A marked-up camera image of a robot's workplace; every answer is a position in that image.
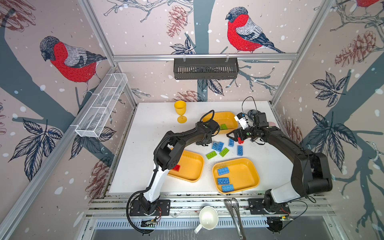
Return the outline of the green lego brick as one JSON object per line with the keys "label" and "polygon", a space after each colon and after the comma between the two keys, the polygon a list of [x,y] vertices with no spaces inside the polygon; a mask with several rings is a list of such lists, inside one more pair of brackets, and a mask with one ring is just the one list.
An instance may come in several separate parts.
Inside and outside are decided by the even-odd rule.
{"label": "green lego brick", "polygon": [[220,156],[225,157],[229,152],[230,150],[228,148],[223,148],[220,152]]}
{"label": "green lego brick", "polygon": [[212,152],[206,154],[206,157],[207,157],[208,160],[214,158],[215,156],[217,156],[217,152],[216,151],[212,151]]}

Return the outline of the blue lego brick low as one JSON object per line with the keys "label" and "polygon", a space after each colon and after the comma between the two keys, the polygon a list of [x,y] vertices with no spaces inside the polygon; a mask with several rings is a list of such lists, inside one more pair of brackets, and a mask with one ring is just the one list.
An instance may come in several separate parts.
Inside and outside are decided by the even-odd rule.
{"label": "blue lego brick low", "polygon": [[235,188],[233,185],[223,185],[222,186],[222,192],[224,192],[224,193],[233,192],[234,190],[235,190]]}

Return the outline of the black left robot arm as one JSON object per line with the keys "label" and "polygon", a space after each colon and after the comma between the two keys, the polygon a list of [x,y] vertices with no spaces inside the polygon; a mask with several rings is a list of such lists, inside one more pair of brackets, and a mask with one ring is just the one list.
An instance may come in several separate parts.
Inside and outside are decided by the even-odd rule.
{"label": "black left robot arm", "polygon": [[181,133],[167,132],[154,150],[154,170],[148,186],[134,192],[127,201],[126,210],[131,208],[131,202],[139,200],[146,214],[152,214],[160,198],[161,188],[169,171],[179,163],[185,147],[196,144],[207,147],[212,138],[220,132],[220,125],[214,120],[215,111],[207,112],[203,117],[211,115],[207,121],[201,118],[191,130]]}

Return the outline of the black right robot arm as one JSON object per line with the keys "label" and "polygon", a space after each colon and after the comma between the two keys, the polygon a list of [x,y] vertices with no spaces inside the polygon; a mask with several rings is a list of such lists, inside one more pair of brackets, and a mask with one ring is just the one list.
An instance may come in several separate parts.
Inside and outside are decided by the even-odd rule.
{"label": "black right robot arm", "polygon": [[266,212],[277,212],[290,201],[333,189],[329,162],[325,154],[304,149],[287,137],[280,128],[271,127],[265,113],[258,110],[251,110],[249,113],[253,125],[248,124],[244,113],[239,113],[234,119],[241,127],[229,132],[227,137],[239,144],[246,139],[251,139],[252,142],[260,139],[278,149],[293,164],[290,181],[265,192],[263,206]]}

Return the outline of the large green lego plate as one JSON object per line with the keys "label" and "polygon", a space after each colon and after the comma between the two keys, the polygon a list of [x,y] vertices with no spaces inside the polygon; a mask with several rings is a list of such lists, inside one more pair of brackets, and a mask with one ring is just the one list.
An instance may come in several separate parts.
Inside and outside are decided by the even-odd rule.
{"label": "large green lego plate", "polygon": [[220,125],[220,130],[227,130],[228,128],[227,128],[227,126],[226,126],[226,124],[222,124],[222,125]]}

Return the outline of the yellow tray far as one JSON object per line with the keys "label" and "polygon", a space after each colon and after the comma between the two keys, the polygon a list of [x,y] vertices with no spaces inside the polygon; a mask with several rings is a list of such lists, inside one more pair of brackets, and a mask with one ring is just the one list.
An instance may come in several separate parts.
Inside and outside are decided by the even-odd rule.
{"label": "yellow tray far", "polygon": [[226,135],[227,133],[239,127],[238,122],[235,120],[235,114],[232,112],[215,112],[213,120],[220,125],[226,124],[227,130],[220,130],[219,135]]}

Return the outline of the yellow tray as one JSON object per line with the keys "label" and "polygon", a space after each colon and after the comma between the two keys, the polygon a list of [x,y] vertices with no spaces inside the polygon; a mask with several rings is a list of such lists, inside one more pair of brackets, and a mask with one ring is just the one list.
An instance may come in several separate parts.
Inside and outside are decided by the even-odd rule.
{"label": "yellow tray", "polygon": [[[217,169],[228,167],[230,173],[219,176]],[[217,163],[213,166],[213,178],[217,190],[221,194],[233,194],[256,188],[260,183],[259,174],[252,161],[246,158],[224,161]],[[222,186],[217,184],[217,178],[229,178],[230,185],[233,185],[235,190],[233,192],[222,192]]]}
{"label": "yellow tray", "polygon": [[168,175],[173,178],[195,183],[202,175],[205,161],[200,154],[184,150],[177,165],[181,166],[180,171],[170,170]]}
{"label": "yellow tray", "polygon": [[220,130],[219,135],[226,135],[227,133],[239,127],[238,122],[235,120],[235,114],[232,112],[215,112],[213,120],[220,125],[226,124],[227,130]]}

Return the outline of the yellow tray near left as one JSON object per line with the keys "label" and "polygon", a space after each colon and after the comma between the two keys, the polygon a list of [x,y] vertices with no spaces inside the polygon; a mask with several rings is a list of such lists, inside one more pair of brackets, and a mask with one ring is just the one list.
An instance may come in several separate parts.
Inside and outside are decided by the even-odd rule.
{"label": "yellow tray near left", "polygon": [[177,165],[181,166],[180,171],[170,170],[168,175],[173,178],[195,183],[202,175],[205,161],[200,154],[184,150]]}

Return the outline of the yellow plastic goblet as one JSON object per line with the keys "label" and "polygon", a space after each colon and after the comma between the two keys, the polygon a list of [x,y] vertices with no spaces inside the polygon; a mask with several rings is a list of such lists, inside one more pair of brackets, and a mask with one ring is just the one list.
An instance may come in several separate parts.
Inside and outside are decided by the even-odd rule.
{"label": "yellow plastic goblet", "polygon": [[187,110],[187,103],[184,101],[177,101],[174,104],[174,108],[176,113],[179,115],[177,121],[180,124],[184,124],[187,121],[187,117],[185,116]]}

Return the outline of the yellow tray near right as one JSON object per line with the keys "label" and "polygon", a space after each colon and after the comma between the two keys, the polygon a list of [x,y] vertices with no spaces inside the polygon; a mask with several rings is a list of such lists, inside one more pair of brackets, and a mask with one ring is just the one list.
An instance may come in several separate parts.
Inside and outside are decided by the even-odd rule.
{"label": "yellow tray near right", "polygon": [[[219,176],[217,169],[228,167],[230,173]],[[256,188],[260,183],[259,174],[252,161],[246,158],[224,161],[217,163],[213,166],[213,178],[217,190],[221,194],[233,194]],[[222,186],[217,184],[217,178],[229,178],[230,185],[233,185],[235,190],[233,192],[222,192]]]}

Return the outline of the metal tongs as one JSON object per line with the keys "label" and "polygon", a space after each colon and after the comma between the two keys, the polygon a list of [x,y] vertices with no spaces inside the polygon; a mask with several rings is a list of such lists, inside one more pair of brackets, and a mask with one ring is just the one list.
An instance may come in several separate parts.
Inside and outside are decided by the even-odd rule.
{"label": "metal tongs", "polygon": [[246,240],[245,231],[244,231],[244,227],[243,227],[243,223],[240,215],[239,202],[235,198],[232,198],[231,200],[224,199],[224,204],[233,219],[233,222],[238,232],[240,240]]}

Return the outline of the white measuring cup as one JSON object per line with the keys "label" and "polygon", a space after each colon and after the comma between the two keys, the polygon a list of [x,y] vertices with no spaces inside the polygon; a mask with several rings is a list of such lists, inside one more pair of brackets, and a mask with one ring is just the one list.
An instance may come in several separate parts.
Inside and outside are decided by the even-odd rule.
{"label": "white measuring cup", "polygon": [[195,228],[194,233],[197,234],[201,229],[212,230],[218,223],[217,211],[213,207],[206,206],[199,213],[199,225]]}

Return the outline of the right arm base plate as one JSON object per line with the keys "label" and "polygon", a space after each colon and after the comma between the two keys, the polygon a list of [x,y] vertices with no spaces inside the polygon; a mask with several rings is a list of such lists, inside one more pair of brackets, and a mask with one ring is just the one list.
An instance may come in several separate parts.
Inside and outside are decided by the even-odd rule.
{"label": "right arm base plate", "polygon": [[264,199],[248,199],[248,210],[251,215],[290,215],[287,203],[277,204],[274,201],[265,203]]}

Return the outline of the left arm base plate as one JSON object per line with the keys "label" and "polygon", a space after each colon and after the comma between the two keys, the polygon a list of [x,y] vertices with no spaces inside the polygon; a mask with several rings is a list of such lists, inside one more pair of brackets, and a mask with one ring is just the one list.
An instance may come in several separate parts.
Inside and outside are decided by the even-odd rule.
{"label": "left arm base plate", "polygon": [[157,200],[154,203],[146,203],[144,200],[134,200],[129,207],[130,217],[168,216],[170,214],[171,201]]}

